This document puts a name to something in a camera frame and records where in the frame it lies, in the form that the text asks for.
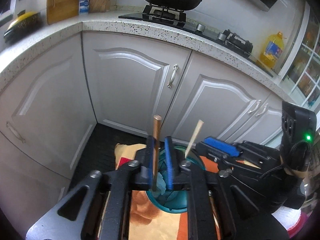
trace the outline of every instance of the floor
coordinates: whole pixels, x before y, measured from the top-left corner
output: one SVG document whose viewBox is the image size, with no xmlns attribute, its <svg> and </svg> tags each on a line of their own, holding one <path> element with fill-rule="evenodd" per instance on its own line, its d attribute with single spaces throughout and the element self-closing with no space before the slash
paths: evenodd
<svg viewBox="0 0 320 240">
<path fill-rule="evenodd" d="M 117 143 L 127 145 L 145 144 L 146 138 L 97 123 L 81 155 L 69 190 L 92 170 L 113 171 L 115 169 L 114 150 Z"/>
</svg>

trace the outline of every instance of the screw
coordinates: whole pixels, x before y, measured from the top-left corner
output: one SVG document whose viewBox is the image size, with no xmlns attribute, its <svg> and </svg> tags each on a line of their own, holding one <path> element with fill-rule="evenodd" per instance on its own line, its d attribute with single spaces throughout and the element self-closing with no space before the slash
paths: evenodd
<svg viewBox="0 0 320 240">
<path fill-rule="evenodd" d="M 91 171 L 90 172 L 90 177 L 91 178 L 98 178 L 101 176 L 101 171 Z"/>
<path fill-rule="evenodd" d="M 130 167 L 137 167 L 137 166 L 139 165 L 139 161 L 137 161 L 137 160 L 132 160 L 132 161 L 130 161 L 130 162 L 128 163 L 128 165 L 129 165 Z"/>
<path fill-rule="evenodd" d="M 219 171 L 219 176 L 222 178 L 226 178 L 229 176 L 229 172 L 227 171 Z"/>
<path fill-rule="evenodd" d="M 181 162 L 181 166 L 183 166 L 183 167 L 188 167 L 190 165 L 191 165 L 191 162 L 189 162 L 189 161 L 184 160 Z"/>
</svg>

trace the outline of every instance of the silver handle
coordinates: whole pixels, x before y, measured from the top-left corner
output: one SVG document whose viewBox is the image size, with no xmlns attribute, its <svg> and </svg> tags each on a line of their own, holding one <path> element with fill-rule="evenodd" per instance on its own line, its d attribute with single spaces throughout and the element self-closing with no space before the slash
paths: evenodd
<svg viewBox="0 0 320 240">
<path fill-rule="evenodd" d="M 251 113 L 253 113 L 254 111 L 256 111 L 256 110 L 258 109 L 260 103 L 261 103 L 261 100 L 258 101 L 256 107 L 255 107 L 252 111 L 248 112 L 248 114 L 251 114 Z"/>
<path fill-rule="evenodd" d="M 266 104 L 266 105 L 264 106 L 264 108 L 263 108 L 263 110 L 262 110 L 262 112 L 261 112 L 260 114 L 256 114 L 256 117 L 259 116 L 259 115 L 262 115 L 262 114 L 266 111 L 267 106 L 268 106 L 268 104 Z"/>
<path fill-rule="evenodd" d="M 178 65 L 174 65 L 173 66 L 173 71 L 172 71 L 172 75 L 171 75 L 170 81 L 168 83 L 168 88 L 172 87 L 172 83 L 174 82 L 174 79 L 176 77 L 176 72 L 177 72 L 178 68 L 179 68 Z"/>
<path fill-rule="evenodd" d="M 10 129 L 10 131 L 17 137 L 22 143 L 26 143 L 26 140 L 22 138 L 22 136 L 13 128 L 13 126 L 10 124 L 10 122 L 7 122 L 7 127 Z"/>
</svg>

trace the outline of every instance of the speckled stone countertop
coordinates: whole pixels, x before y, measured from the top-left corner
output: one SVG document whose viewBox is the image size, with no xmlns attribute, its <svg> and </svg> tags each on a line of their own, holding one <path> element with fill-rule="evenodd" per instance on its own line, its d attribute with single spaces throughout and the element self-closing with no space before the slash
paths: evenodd
<svg viewBox="0 0 320 240">
<path fill-rule="evenodd" d="M 167 41 L 193 49 L 230 65 L 252 77 L 283 100 L 292 102 L 270 76 L 256 65 L 235 52 L 212 41 L 169 26 L 156 23 L 119 19 L 124 11 L 89 14 L 73 17 L 53 25 L 45 26 L 0 53 L 0 92 L 33 59 L 66 38 L 81 31 L 105 31 L 127 33 L 161 41 Z"/>
</svg>

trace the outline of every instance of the cabinet door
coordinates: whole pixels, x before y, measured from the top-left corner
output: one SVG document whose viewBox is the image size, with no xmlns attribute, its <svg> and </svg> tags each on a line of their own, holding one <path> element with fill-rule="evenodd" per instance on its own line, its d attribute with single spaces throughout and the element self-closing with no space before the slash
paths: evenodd
<svg viewBox="0 0 320 240">
<path fill-rule="evenodd" d="M 34 60 L 0 96 L 0 130 L 21 151 L 71 179 L 96 120 L 76 35 Z"/>
<path fill-rule="evenodd" d="M 257 112 L 229 139 L 266 144 L 281 131 L 282 99 L 271 94 Z"/>
<path fill-rule="evenodd" d="M 0 208 L 25 239 L 28 229 L 67 192 L 69 179 L 21 152 L 0 133 Z"/>
<path fill-rule="evenodd" d="M 161 139 L 190 140 L 199 119 L 204 122 L 196 139 L 226 140 L 255 112 L 270 91 L 241 72 L 196 52 L 191 53 L 184 77 L 161 128 Z"/>
<path fill-rule="evenodd" d="M 151 134 L 153 115 L 166 115 L 189 55 L 189 49 L 137 36 L 84 33 L 98 122 L 144 137 Z"/>
</svg>

